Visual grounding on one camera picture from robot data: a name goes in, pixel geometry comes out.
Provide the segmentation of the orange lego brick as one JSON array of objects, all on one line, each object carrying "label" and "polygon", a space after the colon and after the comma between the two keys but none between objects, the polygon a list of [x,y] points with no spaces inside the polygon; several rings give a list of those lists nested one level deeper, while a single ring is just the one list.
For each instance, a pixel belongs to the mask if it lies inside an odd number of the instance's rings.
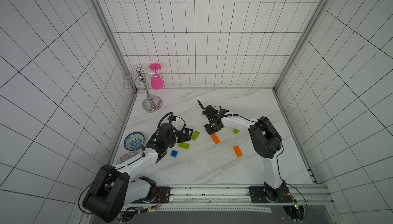
[{"label": "orange lego brick", "polygon": [[234,150],[234,152],[235,152],[235,154],[236,154],[237,157],[243,156],[243,154],[242,154],[242,152],[241,152],[241,149],[240,149],[240,147],[239,147],[238,145],[234,146],[234,147],[233,147],[233,150]]},{"label": "orange lego brick", "polygon": [[221,142],[215,133],[211,135],[211,138],[216,145]]}]

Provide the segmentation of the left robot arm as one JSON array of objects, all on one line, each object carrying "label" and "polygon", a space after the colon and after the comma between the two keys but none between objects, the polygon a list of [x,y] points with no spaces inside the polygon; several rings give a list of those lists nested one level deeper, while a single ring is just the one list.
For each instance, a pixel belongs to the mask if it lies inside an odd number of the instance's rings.
[{"label": "left robot arm", "polygon": [[177,130],[174,122],[160,122],[147,144],[141,146],[140,153],[123,163],[100,168],[98,175],[86,187],[86,195],[78,200],[80,210],[110,223],[124,206],[134,202],[153,204],[154,207],[163,203],[163,195],[157,192],[157,183],[140,174],[164,158],[175,144],[189,142],[193,133],[193,129],[186,127]]}]

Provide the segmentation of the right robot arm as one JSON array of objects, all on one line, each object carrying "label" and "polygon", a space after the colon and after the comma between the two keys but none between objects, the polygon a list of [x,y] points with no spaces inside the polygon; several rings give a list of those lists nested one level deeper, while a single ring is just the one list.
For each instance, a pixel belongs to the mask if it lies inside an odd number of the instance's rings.
[{"label": "right robot arm", "polygon": [[198,104],[208,120],[204,127],[210,136],[224,127],[248,130],[255,152],[263,158],[265,181],[262,196],[269,202],[277,202],[280,196],[288,192],[288,188],[280,176],[277,160],[282,148],[282,138],[270,120],[265,116],[250,119],[231,113],[227,109],[217,110],[212,105],[204,107],[201,102]]}]

